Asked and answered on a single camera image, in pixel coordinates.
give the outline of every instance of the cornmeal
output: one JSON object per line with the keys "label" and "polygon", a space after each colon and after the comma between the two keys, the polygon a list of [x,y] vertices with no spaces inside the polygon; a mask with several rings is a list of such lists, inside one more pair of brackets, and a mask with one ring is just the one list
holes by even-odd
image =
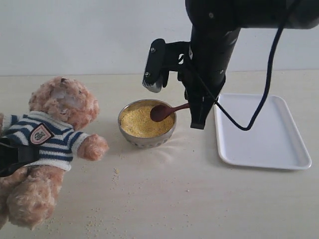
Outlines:
{"label": "cornmeal", "polygon": [[161,122],[151,120],[153,106],[143,106],[124,115],[121,121],[122,129],[135,137],[151,138],[169,131],[174,124],[171,117]]}

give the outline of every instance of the badge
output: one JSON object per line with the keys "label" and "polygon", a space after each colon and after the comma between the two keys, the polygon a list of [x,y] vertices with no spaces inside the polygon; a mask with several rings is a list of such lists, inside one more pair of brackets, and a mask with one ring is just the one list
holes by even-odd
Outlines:
{"label": "badge", "polygon": [[41,123],[30,133],[29,142],[33,145],[41,145],[53,136],[54,134],[48,129],[48,127]]}

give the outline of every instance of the white tray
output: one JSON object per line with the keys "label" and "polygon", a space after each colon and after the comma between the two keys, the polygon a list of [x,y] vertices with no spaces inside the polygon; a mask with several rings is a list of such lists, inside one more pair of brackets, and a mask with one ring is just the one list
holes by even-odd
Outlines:
{"label": "white tray", "polygon": [[[218,102],[241,126],[246,127],[261,95],[221,94]],[[308,169],[312,160],[286,102],[268,96],[253,127],[238,129],[214,106],[218,153],[232,165],[288,170]]]}

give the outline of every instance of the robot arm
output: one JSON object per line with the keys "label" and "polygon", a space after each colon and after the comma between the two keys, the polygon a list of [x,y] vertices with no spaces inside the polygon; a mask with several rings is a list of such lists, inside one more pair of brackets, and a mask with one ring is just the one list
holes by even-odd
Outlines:
{"label": "robot arm", "polygon": [[185,0],[192,23],[190,42],[155,40],[143,85],[158,93],[167,86],[169,72],[178,72],[177,79],[183,83],[184,97],[189,103],[190,127],[204,129],[225,84],[225,73],[242,28],[278,28],[292,4],[298,5],[284,28],[311,29],[319,24],[319,1],[297,1]]}

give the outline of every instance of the metal bowl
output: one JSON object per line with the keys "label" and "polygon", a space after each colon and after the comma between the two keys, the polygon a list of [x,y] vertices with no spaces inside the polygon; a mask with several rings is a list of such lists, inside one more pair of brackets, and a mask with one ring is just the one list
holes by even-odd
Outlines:
{"label": "metal bowl", "polygon": [[166,143],[171,138],[171,136],[173,135],[173,132],[176,128],[176,118],[177,118],[176,113],[173,113],[169,116],[174,121],[174,124],[170,128],[170,130],[167,131],[166,133],[163,133],[163,134],[158,135],[156,137],[150,137],[150,138],[135,137],[135,136],[132,136],[132,135],[128,134],[127,132],[125,132],[121,126],[121,121],[122,121],[123,117],[129,111],[136,110],[136,109],[143,107],[143,106],[157,106],[157,105],[165,105],[165,106],[171,107],[167,103],[162,102],[162,101],[158,101],[158,100],[139,100],[139,101],[135,101],[133,103],[130,103],[129,105],[125,106],[121,110],[121,112],[119,113],[119,117],[118,117],[118,124],[119,124],[119,128],[120,128],[122,135],[129,143],[137,146],[138,148],[154,148],[154,147],[158,147],[158,146]]}

